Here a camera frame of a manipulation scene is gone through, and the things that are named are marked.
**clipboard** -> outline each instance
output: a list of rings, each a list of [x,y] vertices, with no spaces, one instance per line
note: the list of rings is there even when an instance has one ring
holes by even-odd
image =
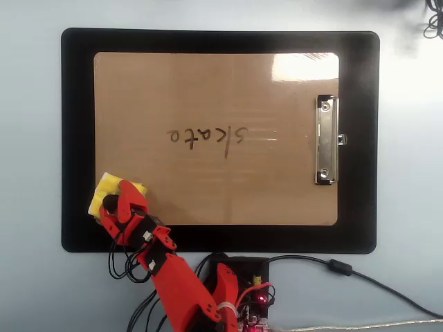
[[[151,44],[135,40],[143,36]],[[353,39],[371,52],[355,57],[343,43]],[[90,49],[73,52],[75,43]],[[109,241],[80,207],[109,172],[148,188],[151,213],[172,228],[183,250],[370,252],[378,52],[372,33],[67,30],[65,249],[107,251]],[[348,90],[375,66],[363,84]],[[363,90],[368,83],[374,93]],[[350,111],[358,93],[370,103]],[[66,99],[75,100],[76,114]],[[362,115],[370,121],[351,123]],[[84,134],[75,142],[65,135],[73,127]],[[363,150],[356,153],[357,147]],[[87,168],[86,178],[66,163],[74,155]],[[362,156],[369,178],[353,183],[349,167]],[[75,207],[65,199],[72,202],[72,189],[81,191]]]

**white table surface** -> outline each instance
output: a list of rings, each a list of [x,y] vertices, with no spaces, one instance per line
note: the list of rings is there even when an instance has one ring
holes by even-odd
[[[393,10],[397,3],[410,6]],[[407,0],[0,0],[0,331],[125,331],[152,289],[113,280],[106,254],[70,254],[60,243],[60,35],[74,26],[375,31],[378,245],[370,255],[334,258],[443,313],[443,40],[421,36],[417,24],[429,15],[424,1]],[[184,257],[193,266],[203,255]],[[428,318],[374,286],[309,263],[274,263],[271,281],[277,301],[270,320],[279,326]],[[154,325],[163,315],[157,309]]]

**sponge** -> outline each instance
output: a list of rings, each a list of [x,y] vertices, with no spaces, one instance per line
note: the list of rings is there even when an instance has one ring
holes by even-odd
[[[104,173],[97,188],[94,192],[92,202],[88,209],[88,214],[100,219],[100,206],[103,204],[103,198],[109,194],[119,195],[121,193],[118,184],[122,179],[109,173]],[[141,185],[141,183],[132,183],[137,190],[145,196],[147,189]]]

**metal clip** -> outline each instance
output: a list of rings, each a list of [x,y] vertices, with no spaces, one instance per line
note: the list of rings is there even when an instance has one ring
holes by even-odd
[[[316,184],[331,185],[338,181],[338,146],[347,143],[338,134],[338,98],[319,95],[316,103]]]

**wire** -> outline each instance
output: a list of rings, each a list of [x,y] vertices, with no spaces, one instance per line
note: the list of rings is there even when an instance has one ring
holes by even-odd
[[[155,330],[155,332],[159,332],[161,330],[161,327],[163,326],[163,324],[165,323],[167,318],[168,318],[167,315],[163,316],[163,318],[161,319],[159,325],[157,326],[157,330]]]
[[[261,284],[261,285],[258,285],[258,286],[252,286],[252,287],[247,288],[247,289],[246,289],[246,290],[245,290],[245,291],[244,291],[244,292],[238,297],[238,299],[237,299],[237,301],[236,301],[236,303],[235,303],[235,309],[238,309],[240,303],[242,303],[243,297],[244,297],[247,293],[249,293],[249,292],[251,292],[251,291],[257,291],[257,290],[262,289],[262,288],[264,288],[264,287],[273,287],[273,286],[272,286],[272,284],[271,284],[270,282],[264,282],[264,283]]]
[[[305,332],[305,331],[322,331],[322,330],[336,330],[336,331],[360,331],[369,329],[382,329],[387,327],[397,327],[406,325],[418,325],[418,324],[432,324],[432,323],[443,323],[443,320],[410,320],[407,322],[394,322],[385,324],[373,324],[364,326],[314,326],[314,327],[304,327],[299,329],[283,330],[278,328],[271,328],[272,332]]]
[[[148,271],[146,276],[142,279],[137,278],[134,276],[133,274],[133,270],[140,265],[139,262],[135,262],[137,257],[142,253],[145,252],[148,247],[144,246],[140,249],[138,249],[137,251],[133,252],[132,254],[128,255],[127,251],[126,251],[126,247],[123,247],[123,251],[125,252],[126,255],[126,262],[125,262],[125,269],[122,273],[118,273],[116,270],[116,264],[115,264],[115,260],[114,260],[114,255],[116,253],[116,246],[118,244],[118,240],[120,237],[125,236],[125,230],[123,230],[122,232],[118,233],[118,235],[116,236],[116,238],[114,239],[114,241],[111,244],[111,247],[109,248],[109,252],[108,252],[108,271],[109,274],[111,275],[111,277],[113,277],[114,279],[120,280],[123,279],[124,277],[128,277],[128,279],[131,282],[134,282],[136,284],[140,284],[140,283],[144,283],[147,282],[150,277],[151,277],[151,273]]]
[[[366,280],[366,281],[368,281],[368,282],[373,283],[374,285],[376,285],[376,286],[378,286],[378,287],[384,289],[385,291],[388,291],[389,293],[391,293],[391,294],[393,294],[393,295],[399,297],[400,299],[402,299],[402,300],[408,302],[410,305],[414,306],[415,308],[417,308],[417,309],[420,310],[420,311],[423,311],[424,313],[427,313],[427,314],[430,315],[430,316],[433,316],[433,317],[435,317],[435,318],[443,319],[443,315],[440,315],[440,314],[438,314],[438,313],[434,313],[434,312],[432,312],[432,311],[430,311],[430,310],[428,310],[428,309],[426,309],[426,308],[420,306],[417,302],[414,302],[414,301],[413,301],[412,299],[410,299],[409,297],[407,297],[407,296],[401,294],[400,292],[397,292],[395,289],[392,289],[391,287],[389,287],[389,286],[387,286],[387,285],[385,285],[385,284],[382,284],[381,282],[378,282],[377,280],[375,280],[375,279],[373,279],[373,278],[371,278],[371,277],[368,277],[367,275],[364,275],[364,274],[359,273],[359,272],[357,272],[357,271],[352,271],[352,274],[353,274],[353,275],[356,275],[357,277],[360,277],[361,279],[364,279],[364,280]]]
[[[283,255],[283,256],[272,257],[272,258],[267,259],[266,261],[264,261],[263,262],[263,266],[266,265],[266,264],[271,263],[272,261],[278,261],[278,260],[281,260],[281,259],[301,259],[301,260],[305,260],[305,261],[315,261],[316,263],[326,265],[330,270],[332,270],[333,267],[335,267],[335,265],[332,265],[333,260],[325,261],[323,259],[319,259],[319,258],[316,258],[316,257],[310,257],[310,256],[304,256],[304,255]],[[342,265],[346,265],[346,266],[348,266],[349,268],[352,269],[351,265],[347,265],[347,264],[344,264],[344,263],[341,263],[341,262],[338,262],[338,263],[340,263]],[[342,270],[333,270],[333,271],[337,272],[337,273],[340,273],[342,275],[345,275],[345,273]],[[374,285],[384,289],[385,291],[388,291],[389,293],[397,296],[398,298],[404,300],[405,302],[408,302],[411,306],[413,306],[414,308],[420,310],[423,313],[426,313],[426,314],[428,314],[428,315],[430,315],[432,317],[435,317],[435,318],[443,319],[443,315],[440,315],[438,313],[434,313],[434,312],[424,308],[423,306],[420,306],[417,302],[413,301],[412,299],[410,299],[409,297],[405,296],[404,294],[401,294],[400,292],[397,292],[396,290],[392,289],[391,287],[388,287],[387,285],[382,284],[381,282],[378,282],[377,280],[375,280],[375,279],[373,279],[371,277],[368,277],[367,275],[364,275],[363,273],[359,273],[357,271],[351,270],[350,271],[350,275],[356,275],[357,277],[360,277],[361,279],[364,279],[367,282],[370,282],[370,283],[372,283],[372,284],[374,284]]]
[[[426,0],[426,5],[435,12],[428,20],[428,25],[423,31],[423,36],[427,39],[440,37],[443,39],[443,0]],[[429,35],[427,32],[435,30],[435,34]]]
[[[152,304],[151,309],[150,309],[149,313],[147,314],[145,332],[147,332],[147,327],[148,327],[149,324],[150,324],[150,318],[151,318],[152,311],[154,310],[155,305],[156,305],[159,301],[160,301],[160,299],[157,299],[157,300]]]
[[[270,259],[267,259],[262,263],[262,265],[266,265],[271,263],[272,261],[280,261],[281,259],[301,259],[304,261],[315,261],[316,263],[329,265],[328,261],[324,261],[323,259],[319,259],[316,257],[310,257],[310,256],[304,256],[304,255],[281,255],[281,256],[275,256]]]
[[[129,320],[129,323],[127,325],[126,332],[132,332],[132,330],[134,329],[134,327],[135,327],[138,319],[140,318],[141,314],[147,308],[147,306],[150,305],[150,303],[152,302],[152,300],[155,298],[156,295],[157,295],[157,291],[154,290],[151,294],[149,294],[146,297],[145,300],[143,300],[143,302],[141,302],[138,305],[136,310],[132,313],[131,319]]]
[[[206,256],[205,258],[203,258],[203,259],[201,260],[201,262],[196,266],[196,268],[195,268],[195,270],[194,270],[194,273],[197,274],[198,278],[200,278],[200,274],[201,274],[201,271],[203,270],[203,267],[204,267],[205,263],[206,263],[211,257],[214,257],[214,256],[228,257],[228,255],[225,254],[224,252],[213,252],[213,253],[209,254],[208,256]]]

